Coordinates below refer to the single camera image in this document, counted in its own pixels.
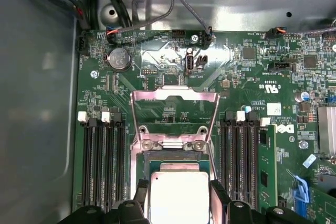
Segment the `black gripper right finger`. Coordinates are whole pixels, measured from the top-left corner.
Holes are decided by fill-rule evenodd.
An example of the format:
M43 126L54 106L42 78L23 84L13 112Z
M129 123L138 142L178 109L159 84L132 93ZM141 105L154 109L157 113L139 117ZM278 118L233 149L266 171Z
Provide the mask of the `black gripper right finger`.
M225 224L304 224L311 221L288 208L269 207L264 213L243 201L229 198L218 180L209 182L209 202L213 223Z

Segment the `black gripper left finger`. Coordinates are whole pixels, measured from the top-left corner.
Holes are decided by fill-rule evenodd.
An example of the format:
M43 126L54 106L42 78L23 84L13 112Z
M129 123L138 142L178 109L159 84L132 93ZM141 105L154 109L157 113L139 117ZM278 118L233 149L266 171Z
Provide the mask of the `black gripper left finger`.
M123 201L117 208L107 213L100 207L85 206L61 220L63 224L101 223L149 223L144 215L144 205L148 194L149 181L141 179L132 200Z

